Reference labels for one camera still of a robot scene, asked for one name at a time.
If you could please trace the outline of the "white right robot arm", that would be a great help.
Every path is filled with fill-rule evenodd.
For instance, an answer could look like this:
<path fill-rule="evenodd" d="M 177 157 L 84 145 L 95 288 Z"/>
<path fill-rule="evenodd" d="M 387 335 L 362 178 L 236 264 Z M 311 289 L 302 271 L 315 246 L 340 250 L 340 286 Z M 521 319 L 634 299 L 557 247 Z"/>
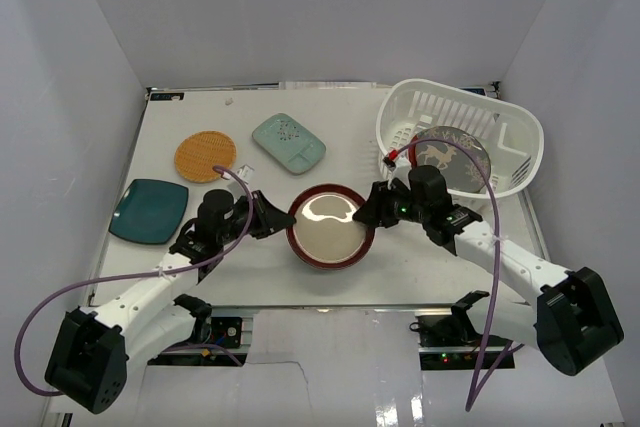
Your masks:
<path fill-rule="evenodd" d="M 624 339 L 598 273 L 587 267 L 572 271 L 500 239 L 495 223 L 453 202 L 435 167 L 411 169 L 406 182 L 373 183 L 353 219 L 373 229 L 417 223 L 435 245 L 481 267 L 522 298 L 494 311 L 488 292 L 456 301 L 442 323 L 463 345 L 477 344 L 491 325 L 496 336 L 537 348 L 556 370 L 575 376 Z"/>

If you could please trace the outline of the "grey reindeer plate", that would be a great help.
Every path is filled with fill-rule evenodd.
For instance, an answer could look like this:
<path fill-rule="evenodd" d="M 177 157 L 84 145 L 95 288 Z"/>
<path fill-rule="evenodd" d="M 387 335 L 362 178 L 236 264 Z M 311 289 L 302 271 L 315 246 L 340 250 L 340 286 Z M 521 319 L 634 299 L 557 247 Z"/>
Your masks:
<path fill-rule="evenodd" d="M 471 134 L 448 126 L 432 127 L 418 132 L 412 141 L 428 138 L 411 147 L 409 159 L 413 167 L 436 167 L 449 189 L 478 193 L 485 188 L 483 177 L 491 175 L 488 152 Z"/>

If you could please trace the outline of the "red rimmed beige bowl plate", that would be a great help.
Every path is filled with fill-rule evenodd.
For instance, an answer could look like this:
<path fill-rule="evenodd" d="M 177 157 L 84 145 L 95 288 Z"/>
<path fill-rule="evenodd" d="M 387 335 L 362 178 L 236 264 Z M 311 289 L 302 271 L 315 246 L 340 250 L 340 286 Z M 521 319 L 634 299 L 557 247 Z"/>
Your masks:
<path fill-rule="evenodd" d="M 361 261 L 372 247 L 375 230 L 353 219 L 365 203 L 354 190 L 320 184 L 299 194 L 289 208 L 295 223 L 286 229 L 289 245 L 304 263 L 340 270 Z"/>

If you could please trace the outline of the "dark teal square plate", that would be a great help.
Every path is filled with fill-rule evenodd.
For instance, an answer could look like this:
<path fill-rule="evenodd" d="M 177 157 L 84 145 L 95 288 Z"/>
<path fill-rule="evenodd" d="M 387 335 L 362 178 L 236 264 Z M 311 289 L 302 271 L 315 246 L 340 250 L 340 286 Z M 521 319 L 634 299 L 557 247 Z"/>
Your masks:
<path fill-rule="evenodd" d="M 116 206 L 109 233 L 142 245 L 166 244 L 181 225 L 189 199 L 183 185 L 134 179 Z"/>

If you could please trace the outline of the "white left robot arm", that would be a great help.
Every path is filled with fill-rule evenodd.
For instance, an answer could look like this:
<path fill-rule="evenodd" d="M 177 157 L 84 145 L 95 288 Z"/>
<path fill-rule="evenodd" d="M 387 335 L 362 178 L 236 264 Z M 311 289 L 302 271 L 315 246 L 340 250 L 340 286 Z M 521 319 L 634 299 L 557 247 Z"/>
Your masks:
<path fill-rule="evenodd" d="M 46 382 L 93 414 L 108 409 L 127 377 L 177 344 L 211 338 L 209 303 L 189 295 L 245 235 L 263 239 L 295 218 L 259 191 L 234 198 L 207 192 L 197 214 L 148 276 L 93 309 L 76 308 L 62 321 L 45 371 Z"/>

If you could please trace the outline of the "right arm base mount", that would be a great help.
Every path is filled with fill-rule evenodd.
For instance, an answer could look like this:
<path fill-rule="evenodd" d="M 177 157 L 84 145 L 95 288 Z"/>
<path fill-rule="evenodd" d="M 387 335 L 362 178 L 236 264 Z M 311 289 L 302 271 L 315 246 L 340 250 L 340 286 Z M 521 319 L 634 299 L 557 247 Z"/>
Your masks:
<path fill-rule="evenodd" d="M 409 330 L 418 336 L 422 372 L 474 370 L 482 335 L 462 333 L 451 315 L 417 316 Z"/>

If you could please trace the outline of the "white plastic basket bin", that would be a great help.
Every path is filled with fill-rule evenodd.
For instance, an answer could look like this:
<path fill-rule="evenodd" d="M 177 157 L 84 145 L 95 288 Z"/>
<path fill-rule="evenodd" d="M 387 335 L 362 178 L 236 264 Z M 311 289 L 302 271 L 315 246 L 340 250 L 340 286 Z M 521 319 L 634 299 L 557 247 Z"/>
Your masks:
<path fill-rule="evenodd" d="M 490 157 L 489 180 L 498 199 L 522 191 L 539 169 L 544 133 L 533 114 L 514 104 L 425 79 L 401 81 L 387 93 L 376 119 L 378 157 L 437 126 L 461 129 L 482 144 Z M 489 203 L 486 186 L 478 193 L 449 192 L 468 207 Z"/>

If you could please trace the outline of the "orange woven round plate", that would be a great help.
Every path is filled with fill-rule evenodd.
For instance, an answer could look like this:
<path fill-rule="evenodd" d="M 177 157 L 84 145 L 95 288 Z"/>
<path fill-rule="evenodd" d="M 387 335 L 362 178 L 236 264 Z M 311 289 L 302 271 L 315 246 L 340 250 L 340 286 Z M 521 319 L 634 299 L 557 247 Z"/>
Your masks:
<path fill-rule="evenodd" d="M 236 145 L 228 135 L 219 131 L 201 131 L 180 143 L 174 154 L 174 166 L 187 181 L 208 183 L 221 177 L 214 167 L 230 169 L 236 154 Z"/>

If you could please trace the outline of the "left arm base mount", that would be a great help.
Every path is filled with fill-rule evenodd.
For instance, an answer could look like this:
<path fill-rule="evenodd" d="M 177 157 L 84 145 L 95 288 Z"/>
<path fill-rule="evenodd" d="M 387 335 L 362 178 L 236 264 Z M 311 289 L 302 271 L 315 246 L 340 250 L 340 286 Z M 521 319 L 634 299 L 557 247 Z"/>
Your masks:
<path fill-rule="evenodd" d="M 242 367 L 246 361 L 246 354 L 240 352 L 242 327 L 241 317 L 212 317 L 205 340 L 181 342 L 157 360 L 172 366 Z"/>

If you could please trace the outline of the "light teal rectangular plate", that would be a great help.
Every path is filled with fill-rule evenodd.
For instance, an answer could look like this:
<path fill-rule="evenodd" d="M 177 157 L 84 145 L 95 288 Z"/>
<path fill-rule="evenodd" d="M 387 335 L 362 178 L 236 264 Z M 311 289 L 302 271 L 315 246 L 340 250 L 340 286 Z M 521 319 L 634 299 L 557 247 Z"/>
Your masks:
<path fill-rule="evenodd" d="M 326 154 L 323 141 L 284 113 L 264 120 L 253 130 L 252 139 L 293 175 L 310 171 Z"/>

